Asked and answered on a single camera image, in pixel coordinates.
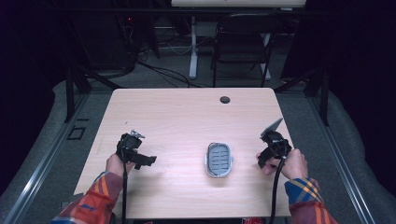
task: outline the chair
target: chair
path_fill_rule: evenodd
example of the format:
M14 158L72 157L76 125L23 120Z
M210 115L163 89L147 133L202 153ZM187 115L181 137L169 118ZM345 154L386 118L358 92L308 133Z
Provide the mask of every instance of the chair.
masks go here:
M262 74L262 87L270 62L274 36L282 28L275 15L235 13L223 17L216 28L212 64L213 87L216 87L218 63L265 63ZM264 44L264 35L269 35Z

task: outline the hand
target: hand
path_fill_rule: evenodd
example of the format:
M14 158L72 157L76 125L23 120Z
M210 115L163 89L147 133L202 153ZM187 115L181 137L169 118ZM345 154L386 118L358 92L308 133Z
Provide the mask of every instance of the hand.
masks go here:
M134 166L135 163L133 162L126 163L127 174L129 174L129 172L132 170L132 168L134 168ZM117 154L113 154L107 159L106 170L120 177L123 176L123 164L122 161L120 160L120 157L117 156Z
M265 163L264 167L262 167L262 171L266 175L269 175L276 171L279 163L280 160L271 158ZM308 177L307 161L305 160L305 156L303 153L301 153L300 149L296 148L289 153L281 172L282 175L288 179Z

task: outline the desk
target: desk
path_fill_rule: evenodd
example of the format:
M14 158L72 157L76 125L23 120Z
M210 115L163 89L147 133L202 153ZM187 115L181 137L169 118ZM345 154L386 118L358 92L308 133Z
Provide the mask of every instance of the desk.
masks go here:
M293 7L304 7L305 0L172 0L172 7L269 7L287 9ZM189 78L197 77L198 54L196 48L196 20L191 19L191 63ZM270 80L269 71L265 74L265 79Z
M223 104L222 96L231 102ZM269 217L274 176L262 173L255 155L267 147L261 132L279 118L276 96L266 88L116 90L75 193L90 187L120 136L134 129L146 136L139 152L158 158L129 174L127 218ZM290 140L285 122L277 130ZM224 178L206 173L212 142L232 151L233 168ZM286 180L279 178L279 217L290 215ZM118 217L121 196L114 209Z

